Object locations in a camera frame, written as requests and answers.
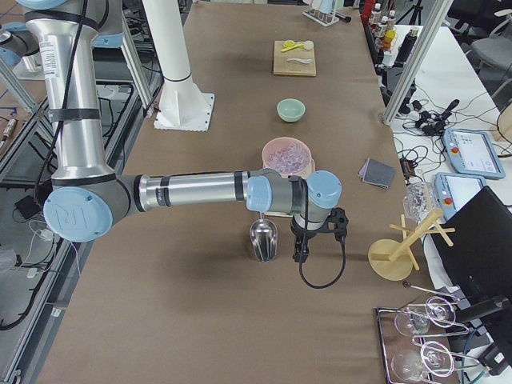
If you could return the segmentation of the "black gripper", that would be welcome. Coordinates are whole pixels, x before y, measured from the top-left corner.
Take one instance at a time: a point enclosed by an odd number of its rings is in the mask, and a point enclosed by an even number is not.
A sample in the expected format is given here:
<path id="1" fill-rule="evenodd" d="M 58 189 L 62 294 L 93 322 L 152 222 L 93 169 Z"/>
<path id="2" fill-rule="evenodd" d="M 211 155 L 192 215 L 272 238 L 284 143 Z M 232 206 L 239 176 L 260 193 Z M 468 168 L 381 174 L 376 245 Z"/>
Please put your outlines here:
<path id="1" fill-rule="evenodd" d="M 345 250 L 347 236 L 347 216 L 343 208 L 336 207 L 330 211 L 324 223 L 317 229 L 308 223 L 308 229 L 302 228 L 293 218 L 290 224 L 295 236 L 294 261 L 305 262 L 309 256 L 308 242 L 317 234 L 333 234 L 335 240 L 340 243 L 342 250 Z"/>

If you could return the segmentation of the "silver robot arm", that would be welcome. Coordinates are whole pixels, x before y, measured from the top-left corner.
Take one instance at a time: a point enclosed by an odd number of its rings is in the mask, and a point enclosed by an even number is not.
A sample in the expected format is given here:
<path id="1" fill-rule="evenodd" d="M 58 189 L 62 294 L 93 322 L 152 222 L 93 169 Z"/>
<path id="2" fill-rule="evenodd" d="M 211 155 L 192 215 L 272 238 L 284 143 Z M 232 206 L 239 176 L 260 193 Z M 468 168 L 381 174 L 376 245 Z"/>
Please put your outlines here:
<path id="1" fill-rule="evenodd" d="M 342 185 L 326 170 L 308 178 L 284 178 L 270 169 L 117 175 L 106 162 L 92 43 L 122 32 L 122 4 L 24 1 L 22 7 L 26 27 L 39 43 L 58 158 L 43 214 L 61 238 L 90 242 L 124 217 L 160 206 L 244 202 L 252 211 L 292 215 L 296 262 L 306 260 L 307 243 L 318 233 L 345 242 L 348 221 L 338 207 Z"/>

